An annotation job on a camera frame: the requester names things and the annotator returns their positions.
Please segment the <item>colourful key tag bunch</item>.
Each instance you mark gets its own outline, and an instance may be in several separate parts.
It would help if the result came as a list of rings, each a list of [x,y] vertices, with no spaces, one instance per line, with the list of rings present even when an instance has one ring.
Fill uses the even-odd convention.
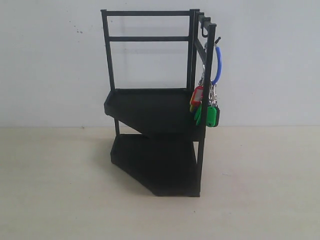
[[[214,42],[214,49],[216,53],[217,59],[217,70],[216,75],[213,80],[211,80],[211,85],[209,88],[208,95],[208,106],[207,106],[207,115],[206,115],[206,126],[207,127],[217,127],[219,125],[220,120],[220,109],[218,106],[218,98],[217,98],[217,83],[221,77],[223,61],[222,61],[222,53],[217,43],[221,38],[219,37]],[[198,126],[201,121],[201,113],[202,113],[202,99],[203,99],[203,91],[204,91],[204,81],[205,81],[205,64],[202,65],[202,74],[198,86],[192,93],[191,99],[189,101],[189,111],[194,114],[193,120],[195,124]]]

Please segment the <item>black two-tier metal rack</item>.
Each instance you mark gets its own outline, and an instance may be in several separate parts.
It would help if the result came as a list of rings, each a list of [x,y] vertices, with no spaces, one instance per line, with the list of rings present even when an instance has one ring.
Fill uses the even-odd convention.
[[[109,17],[189,18],[186,36],[111,36]],[[111,162],[158,197],[199,197],[206,138],[212,63],[217,61],[216,24],[199,9],[101,11],[110,92],[104,112],[114,119]],[[187,73],[183,88],[116,88],[111,43],[186,42]],[[199,125],[190,99],[203,72]]]

